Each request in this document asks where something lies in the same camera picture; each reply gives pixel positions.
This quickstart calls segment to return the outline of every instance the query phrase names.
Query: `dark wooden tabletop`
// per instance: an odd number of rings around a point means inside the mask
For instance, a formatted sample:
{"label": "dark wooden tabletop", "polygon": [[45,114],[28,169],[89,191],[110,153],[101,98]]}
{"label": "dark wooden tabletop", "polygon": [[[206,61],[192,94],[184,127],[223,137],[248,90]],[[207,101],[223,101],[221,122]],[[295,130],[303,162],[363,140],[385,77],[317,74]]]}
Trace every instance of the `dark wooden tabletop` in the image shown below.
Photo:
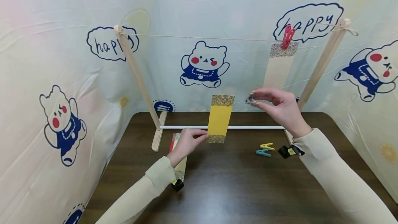
{"label": "dark wooden tabletop", "polygon": [[[398,208],[335,122],[321,112],[304,112],[340,156],[385,202],[395,217]],[[208,112],[172,112],[167,125],[207,125]],[[277,125],[264,112],[233,112],[230,125]],[[159,152],[152,151],[155,127],[148,112],[134,115],[87,205],[80,224],[100,216],[159,158],[167,155],[173,133],[165,130]],[[152,201],[136,223],[217,224],[345,223],[335,206],[301,163],[256,155],[262,143],[278,149],[287,145],[283,130],[228,130],[225,143],[200,145],[188,156],[184,188],[171,187]]]}

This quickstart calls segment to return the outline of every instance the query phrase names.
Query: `person's left hand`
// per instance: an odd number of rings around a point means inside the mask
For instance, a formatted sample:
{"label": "person's left hand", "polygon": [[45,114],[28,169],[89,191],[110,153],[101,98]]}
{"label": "person's left hand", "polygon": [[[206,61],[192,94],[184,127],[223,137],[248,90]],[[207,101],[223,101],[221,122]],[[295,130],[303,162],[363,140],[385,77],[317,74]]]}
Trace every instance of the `person's left hand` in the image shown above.
{"label": "person's left hand", "polygon": [[200,143],[204,142],[209,135],[207,131],[199,129],[185,129],[182,130],[180,139],[176,144],[174,150],[167,155],[170,159],[172,167],[175,168],[186,156],[191,154],[191,152]]}

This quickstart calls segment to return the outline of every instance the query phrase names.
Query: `blue bear overalls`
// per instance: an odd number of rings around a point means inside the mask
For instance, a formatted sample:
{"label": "blue bear overalls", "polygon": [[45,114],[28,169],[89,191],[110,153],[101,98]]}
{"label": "blue bear overalls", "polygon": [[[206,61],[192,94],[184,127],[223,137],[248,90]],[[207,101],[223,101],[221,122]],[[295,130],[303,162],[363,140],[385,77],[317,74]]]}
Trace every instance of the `blue bear overalls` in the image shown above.
{"label": "blue bear overalls", "polygon": [[58,149],[61,149],[61,157],[64,156],[72,146],[75,144],[76,140],[79,138],[79,131],[82,128],[82,124],[80,120],[73,115],[70,115],[71,127],[65,131],[63,129],[60,132],[57,132],[57,145]]}
{"label": "blue bear overalls", "polygon": [[357,62],[350,63],[348,67],[345,67],[343,71],[347,74],[352,75],[358,80],[361,85],[367,88],[367,91],[371,95],[375,95],[377,89],[383,84],[379,79],[374,78],[368,71],[371,69],[366,59],[359,60]]}
{"label": "blue bear overalls", "polygon": [[184,69],[183,77],[200,82],[215,82],[218,80],[218,69],[209,70],[208,73],[200,72],[191,64]]}

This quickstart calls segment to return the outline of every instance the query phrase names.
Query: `red clothespin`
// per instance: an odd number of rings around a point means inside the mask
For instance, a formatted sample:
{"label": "red clothespin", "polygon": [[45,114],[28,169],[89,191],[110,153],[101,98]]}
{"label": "red clothespin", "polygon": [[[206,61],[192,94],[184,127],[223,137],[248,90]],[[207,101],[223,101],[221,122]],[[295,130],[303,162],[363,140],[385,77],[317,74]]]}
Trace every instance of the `red clothespin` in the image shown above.
{"label": "red clothespin", "polygon": [[283,35],[283,41],[282,41],[282,49],[287,49],[290,41],[293,38],[294,32],[296,32],[295,29],[292,28],[291,25],[287,25],[285,28],[285,35]]}

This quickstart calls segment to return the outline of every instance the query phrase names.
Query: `finger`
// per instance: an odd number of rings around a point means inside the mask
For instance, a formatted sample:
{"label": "finger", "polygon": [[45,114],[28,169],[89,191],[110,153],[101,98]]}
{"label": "finger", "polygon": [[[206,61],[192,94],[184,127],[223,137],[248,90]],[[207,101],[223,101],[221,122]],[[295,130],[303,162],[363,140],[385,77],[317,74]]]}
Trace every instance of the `finger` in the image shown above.
{"label": "finger", "polygon": [[273,98],[282,98],[283,97],[283,91],[278,90],[273,87],[263,87],[259,88],[257,90],[253,91],[254,93],[254,99],[273,99]]}
{"label": "finger", "polygon": [[195,138],[194,140],[195,140],[196,145],[203,143],[208,137],[209,137],[209,135],[205,134],[205,135],[199,136],[198,138]]}
{"label": "finger", "polygon": [[191,131],[192,136],[207,134],[207,131],[201,130],[201,129],[191,129],[190,131]]}
{"label": "finger", "polygon": [[279,100],[279,99],[277,99],[277,98],[274,98],[273,100],[272,100],[272,104],[274,105],[274,106],[277,106],[277,105],[279,105],[281,103],[281,101]]}
{"label": "finger", "polygon": [[266,113],[270,113],[273,111],[274,106],[270,106],[269,104],[266,104],[264,102],[256,102],[256,103],[252,103],[252,106],[258,107],[262,110],[264,110]]}

